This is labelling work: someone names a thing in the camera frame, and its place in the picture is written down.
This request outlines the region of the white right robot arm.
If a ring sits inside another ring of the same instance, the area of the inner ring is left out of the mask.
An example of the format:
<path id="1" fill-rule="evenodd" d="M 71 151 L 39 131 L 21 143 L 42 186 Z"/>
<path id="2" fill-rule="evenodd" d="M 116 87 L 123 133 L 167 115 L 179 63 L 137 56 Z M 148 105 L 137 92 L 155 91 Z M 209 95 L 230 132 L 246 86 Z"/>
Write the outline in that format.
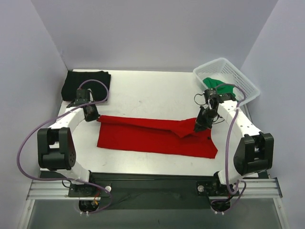
<path id="1" fill-rule="evenodd" d="M 263 133 L 240 109 L 242 101 L 232 93 L 220 94 L 216 88 L 203 92 L 205 105 L 200 106 L 194 131 L 201 132 L 213 127 L 213 121 L 220 116 L 229 125 L 225 141 L 224 169 L 216 173 L 211 189 L 221 195 L 231 185 L 238 185 L 242 178 L 268 170 L 273 164 L 274 137 Z"/>

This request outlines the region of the red t shirt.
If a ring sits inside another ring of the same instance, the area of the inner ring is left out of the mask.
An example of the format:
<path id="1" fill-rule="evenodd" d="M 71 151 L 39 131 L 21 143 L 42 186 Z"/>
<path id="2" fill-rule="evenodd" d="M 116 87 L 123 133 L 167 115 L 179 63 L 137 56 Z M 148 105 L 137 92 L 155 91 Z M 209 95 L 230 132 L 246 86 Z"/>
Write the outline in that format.
<path id="1" fill-rule="evenodd" d="M 209 129 L 195 132 L 195 118 L 160 120 L 102 115 L 97 146 L 113 150 L 214 159 L 218 150 Z"/>

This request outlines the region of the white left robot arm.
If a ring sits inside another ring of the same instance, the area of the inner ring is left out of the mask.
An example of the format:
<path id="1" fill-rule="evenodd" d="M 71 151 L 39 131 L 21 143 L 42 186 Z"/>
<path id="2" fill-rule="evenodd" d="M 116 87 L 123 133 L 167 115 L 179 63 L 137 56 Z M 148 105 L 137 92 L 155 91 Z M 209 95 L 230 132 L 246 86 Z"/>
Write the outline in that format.
<path id="1" fill-rule="evenodd" d="M 99 117 L 91 91 L 78 89 L 76 98 L 66 107 L 65 116 L 37 132 L 40 168 L 70 178 L 73 184 L 80 184 L 80 192 L 87 197 L 96 192 L 96 184 L 90 181 L 91 172 L 77 162 L 72 133 L 82 121 L 92 122 Z"/>

